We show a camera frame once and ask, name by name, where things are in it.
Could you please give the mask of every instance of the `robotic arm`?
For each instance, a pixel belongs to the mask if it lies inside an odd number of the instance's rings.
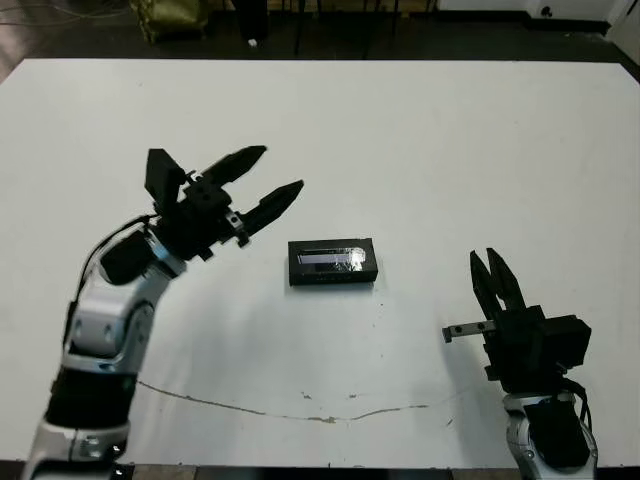
[[[210,258],[217,242],[235,237],[246,245],[302,189],[301,180],[280,187],[245,214],[229,208],[231,197],[222,186],[246,173],[265,151],[244,148],[199,176],[185,173],[164,150],[149,151],[145,188],[157,215],[125,224],[87,259],[23,480],[118,478],[113,462],[126,449],[136,379],[169,282],[194,256]]]
[[[582,365],[591,329],[575,315],[546,318],[539,305],[527,307],[502,257],[493,249],[487,254],[490,271],[471,252],[473,290],[487,321],[446,327],[445,342],[484,336],[485,371],[508,394],[507,443],[525,480],[593,479],[598,450],[587,395],[565,378]],[[574,395],[582,400],[580,417]]]

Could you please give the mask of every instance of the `white tabletop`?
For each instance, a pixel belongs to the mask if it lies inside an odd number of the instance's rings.
[[[440,333],[483,319],[468,254],[492,246],[529,304],[593,328],[571,378],[600,464],[640,463],[638,132],[618,65],[23,62],[0,85],[0,458],[28,454],[85,255],[150,210],[147,149],[203,169],[266,144],[235,206],[305,188],[166,293],[125,461],[515,466],[481,338]],[[373,289],[288,286],[287,241],[369,236]]]

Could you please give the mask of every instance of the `crack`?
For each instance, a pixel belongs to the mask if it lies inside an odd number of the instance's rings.
[[[296,417],[296,416],[292,416],[292,415],[280,415],[277,413],[267,413],[267,412],[262,412],[260,410],[253,410],[251,408],[243,408],[243,407],[238,407],[236,405],[229,405],[227,403],[221,403],[221,402],[214,402],[212,400],[203,400],[201,398],[194,398],[190,395],[181,395],[179,393],[175,393],[175,392],[170,392],[169,390],[164,390],[162,388],[158,388],[158,387],[154,387],[153,385],[149,385],[148,383],[144,383],[142,380],[138,380],[137,382],[139,385],[142,385],[145,388],[148,388],[151,391],[154,391],[156,393],[160,393],[162,395],[166,395],[168,397],[172,397],[172,398],[178,398],[180,400],[186,400],[188,402],[193,402],[193,403],[199,403],[201,405],[211,405],[213,407],[220,407],[220,408],[226,408],[227,410],[235,410],[237,412],[243,412],[243,413],[250,413],[252,415],[260,415],[260,416],[264,416],[264,417],[271,417],[271,418],[282,418],[285,420],[299,420],[299,421],[305,421],[305,422],[320,422],[320,423],[327,423],[327,424],[336,424],[338,422],[357,422],[359,420],[363,420],[365,418],[368,417],[372,417],[374,415],[381,415],[384,413],[390,413],[390,412],[400,412],[402,410],[411,410],[411,409],[416,409],[416,408],[428,408],[429,405],[407,405],[404,407],[395,407],[395,408],[383,408],[380,410],[373,410],[371,412],[367,412],[367,413],[363,413],[362,415],[358,415],[357,417]]]

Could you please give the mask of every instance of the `black box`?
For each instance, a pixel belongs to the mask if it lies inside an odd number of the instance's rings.
[[[370,238],[289,242],[289,285],[373,282],[377,276]]]

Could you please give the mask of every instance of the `black chair leg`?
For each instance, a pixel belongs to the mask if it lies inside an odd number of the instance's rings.
[[[396,36],[396,23],[398,22],[398,3],[400,0],[396,0],[393,4],[393,23],[391,23],[391,35]]]
[[[306,3],[306,0],[298,0],[298,32],[296,33],[296,45],[293,49],[293,53],[296,56],[300,51],[300,37],[302,36],[302,24],[304,22],[304,9]]]
[[[376,6],[373,9],[373,14],[371,15],[371,21],[367,28],[367,40],[364,45],[364,52],[362,52],[362,59],[366,60],[369,55],[369,47],[371,46],[371,37],[373,37],[373,29],[376,26],[376,22],[378,21],[378,12],[380,11],[380,0],[376,0]]]

